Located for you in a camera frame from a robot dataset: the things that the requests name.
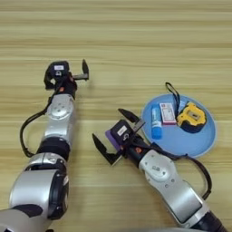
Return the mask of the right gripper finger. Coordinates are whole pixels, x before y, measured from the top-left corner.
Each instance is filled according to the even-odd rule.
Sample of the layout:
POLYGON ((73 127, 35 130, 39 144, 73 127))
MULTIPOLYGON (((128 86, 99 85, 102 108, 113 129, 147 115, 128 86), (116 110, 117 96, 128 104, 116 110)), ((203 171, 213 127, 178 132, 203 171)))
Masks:
POLYGON ((145 121, 143 121, 141 118, 136 116, 133 112, 127 111, 125 109, 119 109, 119 112, 130 122, 134 124, 133 131, 137 132, 139 131, 143 125, 145 124, 145 121))
POLYGON ((118 142, 111 136, 109 132, 105 133, 108 140, 111 142, 111 145, 117 150, 116 153, 109 153, 103 143, 97 138, 95 134, 92 135, 93 142, 97 150, 101 155, 112 165, 114 166, 122 157, 121 147, 118 142))

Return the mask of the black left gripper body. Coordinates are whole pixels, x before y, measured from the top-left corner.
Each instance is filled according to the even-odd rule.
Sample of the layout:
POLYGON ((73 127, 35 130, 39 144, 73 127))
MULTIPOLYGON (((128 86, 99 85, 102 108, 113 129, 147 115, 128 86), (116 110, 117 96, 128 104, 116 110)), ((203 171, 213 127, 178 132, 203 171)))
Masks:
POLYGON ((73 98, 77 91, 77 83, 71 75, 69 76, 60 76, 55 79, 54 84, 54 94, 69 94, 73 98))

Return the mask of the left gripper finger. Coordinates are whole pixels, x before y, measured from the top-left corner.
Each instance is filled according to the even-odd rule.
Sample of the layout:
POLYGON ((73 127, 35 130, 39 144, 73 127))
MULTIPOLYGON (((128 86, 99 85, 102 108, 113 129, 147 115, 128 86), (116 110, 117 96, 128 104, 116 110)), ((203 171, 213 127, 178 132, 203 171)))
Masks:
POLYGON ((49 71, 45 72, 44 78, 43 78, 43 82, 45 85, 45 89, 46 90, 53 90, 54 89, 54 84, 52 83, 52 75, 49 71))
POLYGON ((73 76, 75 81, 88 81, 89 80, 89 67, 85 60, 82 60, 82 73, 73 76))

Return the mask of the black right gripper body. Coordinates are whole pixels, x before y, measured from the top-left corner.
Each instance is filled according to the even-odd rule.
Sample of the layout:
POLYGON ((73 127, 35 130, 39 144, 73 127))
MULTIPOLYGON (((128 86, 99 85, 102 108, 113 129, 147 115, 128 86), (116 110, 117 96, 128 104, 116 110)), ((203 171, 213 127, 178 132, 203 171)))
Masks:
POLYGON ((134 165, 138 167, 142 158, 150 150, 150 145, 148 145, 140 135, 137 135, 132 143, 124 148, 122 156, 125 159, 131 160, 134 165))

